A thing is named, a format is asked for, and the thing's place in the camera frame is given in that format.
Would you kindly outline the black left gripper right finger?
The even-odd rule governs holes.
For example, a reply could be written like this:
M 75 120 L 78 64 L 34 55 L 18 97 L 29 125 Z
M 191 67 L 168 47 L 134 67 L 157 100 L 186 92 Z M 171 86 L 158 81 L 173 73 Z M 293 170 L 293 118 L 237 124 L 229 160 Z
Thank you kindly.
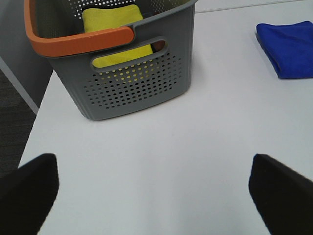
M 272 235 L 313 233 L 313 183 L 266 154 L 253 158 L 248 189 Z

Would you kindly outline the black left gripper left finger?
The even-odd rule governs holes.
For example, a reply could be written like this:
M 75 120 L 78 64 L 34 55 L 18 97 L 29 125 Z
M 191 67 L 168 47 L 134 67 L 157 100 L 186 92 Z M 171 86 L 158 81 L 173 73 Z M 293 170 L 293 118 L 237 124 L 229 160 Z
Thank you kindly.
M 36 235 L 58 194 L 56 156 L 41 154 L 0 179 L 0 233 Z

